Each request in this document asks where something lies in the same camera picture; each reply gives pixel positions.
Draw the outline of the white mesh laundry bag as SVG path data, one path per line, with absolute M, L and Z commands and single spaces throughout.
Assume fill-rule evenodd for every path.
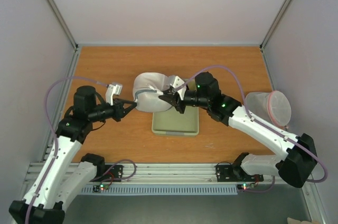
M 134 102 L 136 109 L 145 113 L 158 113 L 169 110 L 172 106 L 159 99 L 163 91 L 167 90 L 168 76 L 157 72 L 139 74 L 133 85 Z

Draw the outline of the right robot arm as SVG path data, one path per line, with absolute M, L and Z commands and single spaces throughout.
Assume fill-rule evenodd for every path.
M 240 154 L 232 164 L 237 181 L 249 176 L 278 176 L 287 184 L 301 188 L 317 165 L 313 139 L 303 134 L 297 136 L 282 130 L 251 113 L 234 98 L 223 94 L 216 78 L 209 72 L 199 73 L 195 78 L 196 89 L 186 87 L 179 77 L 174 77 L 170 87 L 160 96 L 179 113 L 187 106 L 199 107 L 226 126 L 237 129 L 269 148 L 272 155 Z

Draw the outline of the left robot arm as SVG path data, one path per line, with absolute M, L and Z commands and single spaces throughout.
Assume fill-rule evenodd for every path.
M 63 223 L 65 212 L 82 188 L 100 181 L 108 172 L 105 159 L 86 154 L 76 170 L 64 176 L 95 122 L 121 121 L 137 104 L 119 99 L 122 85 L 107 87 L 103 98 L 95 87 L 81 86 L 73 96 L 73 106 L 59 122 L 51 152 L 40 174 L 22 200 L 13 201 L 9 213 L 16 223 Z

